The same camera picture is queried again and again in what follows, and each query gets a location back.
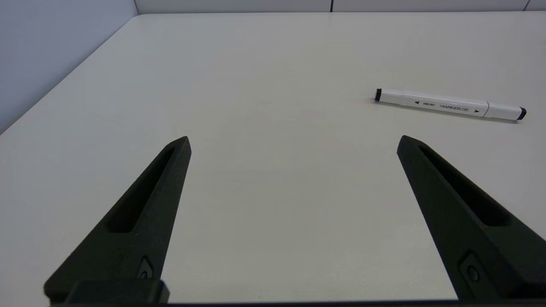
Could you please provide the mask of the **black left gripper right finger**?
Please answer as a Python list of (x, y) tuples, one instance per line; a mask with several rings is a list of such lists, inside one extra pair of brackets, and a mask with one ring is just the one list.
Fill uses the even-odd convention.
[(545, 301), (546, 243), (424, 142), (398, 159), (460, 301)]

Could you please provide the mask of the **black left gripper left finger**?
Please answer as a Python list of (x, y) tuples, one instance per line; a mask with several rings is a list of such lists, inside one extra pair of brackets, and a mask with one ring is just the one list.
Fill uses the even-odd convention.
[(161, 275), (189, 161), (186, 136), (166, 145), (44, 284), (51, 304), (160, 304)]

